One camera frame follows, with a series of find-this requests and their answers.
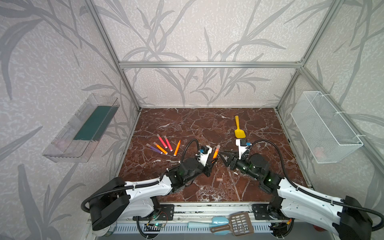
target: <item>light blue shovel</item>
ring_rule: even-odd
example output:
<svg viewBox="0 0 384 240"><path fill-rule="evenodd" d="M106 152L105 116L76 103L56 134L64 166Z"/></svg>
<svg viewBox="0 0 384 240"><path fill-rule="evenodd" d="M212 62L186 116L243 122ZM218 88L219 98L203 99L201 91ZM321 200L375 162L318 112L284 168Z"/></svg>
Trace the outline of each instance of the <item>light blue shovel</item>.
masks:
<svg viewBox="0 0 384 240"><path fill-rule="evenodd" d="M214 217L212 218L212 223L207 222L188 222L188 228L206 228L206 227L217 227L228 224L229 221L226 217ZM230 230L224 230L215 232L215 235L225 235L230 233Z"/></svg>

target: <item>gray floor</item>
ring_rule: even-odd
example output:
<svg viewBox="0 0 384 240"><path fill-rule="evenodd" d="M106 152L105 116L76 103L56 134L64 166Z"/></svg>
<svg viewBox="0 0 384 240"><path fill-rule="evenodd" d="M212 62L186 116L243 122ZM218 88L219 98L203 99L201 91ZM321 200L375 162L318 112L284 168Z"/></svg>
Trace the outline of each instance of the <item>gray floor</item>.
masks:
<svg viewBox="0 0 384 240"><path fill-rule="evenodd" d="M145 239L140 234L112 234L109 237L99 237L97 240L127 240L127 239ZM269 233L255 233L252 235L242 236L241 238L233 236L231 233L227 235L214 235L208 233L175 233L175 234L159 234L156 240L276 240ZM291 233L285 237L285 240L333 240L334 238L328 231L318 232L311 224L304 222L295 222Z"/></svg>

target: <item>leaf pattern wallpaper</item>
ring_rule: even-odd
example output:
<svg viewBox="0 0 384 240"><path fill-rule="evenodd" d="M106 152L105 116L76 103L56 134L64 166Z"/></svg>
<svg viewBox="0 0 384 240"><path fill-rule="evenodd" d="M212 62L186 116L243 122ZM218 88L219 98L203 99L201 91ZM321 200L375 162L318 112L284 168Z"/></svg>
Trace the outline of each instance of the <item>leaf pattern wallpaper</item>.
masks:
<svg viewBox="0 0 384 240"><path fill-rule="evenodd" d="M317 81L382 153L383 16L383 0L344 1L306 64ZM363 206L384 213L384 176L361 149L334 164L317 164L313 159L290 116L303 91L314 89L301 76L280 113L315 186L330 195L354 196ZM376 231L371 239L382 239L383 235L383 230Z"/></svg>
<svg viewBox="0 0 384 240"><path fill-rule="evenodd" d="M120 61L299 61L330 6L302 0L95 3ZM125 73L142 106L273 107L293 69Z"/></svg>
<svg viewBox="0 0 384 240"><path fill-rule="evenodd" d="M137 111L82 1L3 0L0 16L0 239L79 239ZM89 162L43 157L91 93L121 105Z"/></svg>

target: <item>brown scoop handle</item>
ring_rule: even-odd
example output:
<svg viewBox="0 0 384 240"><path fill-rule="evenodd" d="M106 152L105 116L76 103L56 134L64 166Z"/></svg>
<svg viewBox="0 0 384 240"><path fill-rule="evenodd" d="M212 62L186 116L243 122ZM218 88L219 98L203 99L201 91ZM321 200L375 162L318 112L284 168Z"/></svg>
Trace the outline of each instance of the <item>brown scoop handle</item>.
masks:
<svg viewBox="0 0 384 240"><path fill-rule="evenodd" d="M231 226L229 224L217 226L217 227L211 227L211 232L219 232L224 230L231 230Z"/></svg>

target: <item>yellow spatula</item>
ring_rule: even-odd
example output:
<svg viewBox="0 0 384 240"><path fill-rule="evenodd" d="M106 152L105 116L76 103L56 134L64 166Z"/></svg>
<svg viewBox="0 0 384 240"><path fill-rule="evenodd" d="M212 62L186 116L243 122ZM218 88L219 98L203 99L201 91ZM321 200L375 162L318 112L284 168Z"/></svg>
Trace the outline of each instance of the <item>yellow spatula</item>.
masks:
<svg viewBox="0 0 384 240"><path fill-rule="evenodd" d="M245 138L245 132L240 129L239 116L235 116L237 129L235 130L236 138Z"/></svg>

